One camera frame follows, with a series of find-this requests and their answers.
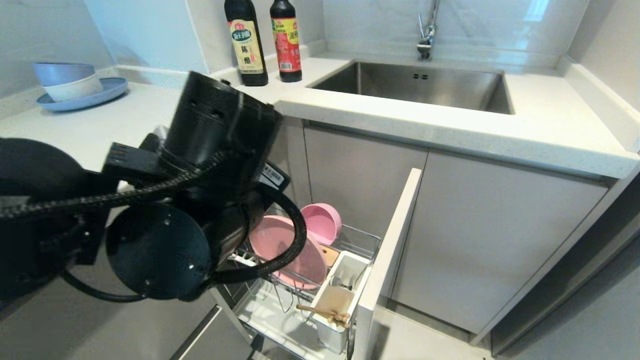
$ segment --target red label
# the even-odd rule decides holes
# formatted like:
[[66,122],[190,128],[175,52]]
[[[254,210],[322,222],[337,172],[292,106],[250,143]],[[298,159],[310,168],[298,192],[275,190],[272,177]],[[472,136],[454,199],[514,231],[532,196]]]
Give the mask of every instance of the red label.
[[300,64],[300,41],[298,22],[295,17],[271,19],[273,38],[278,53],[278,67],[282,72],[296,72],[302,69]]

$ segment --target faucet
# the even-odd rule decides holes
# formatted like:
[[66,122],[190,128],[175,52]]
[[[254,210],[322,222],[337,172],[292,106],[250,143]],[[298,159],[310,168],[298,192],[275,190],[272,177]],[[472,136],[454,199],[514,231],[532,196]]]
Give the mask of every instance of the faucet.
[[436,35],[436,18],[438,17],[438,7],[440,7],[440,0],[433,0],[431,6],[431,16],[429,17],[429,23],[425,26],[422,24],[422,14],[418,14],[418,22],[420,24],[420,34],[422,40],[418,42],[418,52],[420,53],[420,59],[431,59],[431,48],[433,48],[433,42]]

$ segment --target floor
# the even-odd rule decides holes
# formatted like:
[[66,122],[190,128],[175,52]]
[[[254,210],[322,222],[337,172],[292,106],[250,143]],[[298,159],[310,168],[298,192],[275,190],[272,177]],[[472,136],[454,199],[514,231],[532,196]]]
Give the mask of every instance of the floor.
[[[378,319],[382,326],[388,329],[388,333],[385,340],[377,342],[371,360],[489,360],[492,358],[491,352],[486,348],[469,346],[465,341],[468,334],[462,330],[410,309],[391,308],[398,312],[389,309],[380,311]],[[262,353],[255,353],[251,358],[251,360],[294,359],[297,358],[268,340],[265,341]]]

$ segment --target bottle label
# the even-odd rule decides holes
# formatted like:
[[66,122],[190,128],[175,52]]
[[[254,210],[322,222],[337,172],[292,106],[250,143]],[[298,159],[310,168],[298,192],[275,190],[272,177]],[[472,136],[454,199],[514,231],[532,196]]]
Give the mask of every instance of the bottle label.
[[300,65],[300,40],[295,17],[271,19],[273,38],[278,53],[278,66],[282,72],[302,70]]
[[242,74],[262,74],[262,54],[255,23],[247,20],[233,20],[229,22],[231,39],[234,43],[238,68]]

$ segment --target white bowl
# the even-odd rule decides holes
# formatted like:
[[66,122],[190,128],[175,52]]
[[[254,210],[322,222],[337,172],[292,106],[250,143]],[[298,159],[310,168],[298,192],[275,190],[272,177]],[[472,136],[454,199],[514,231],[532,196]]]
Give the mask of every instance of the white bowl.
[[96,74],[72,83],[43,86],[42,88],[56,102],[80,99],[81,97],[95,95],[103,90],[102,83]]

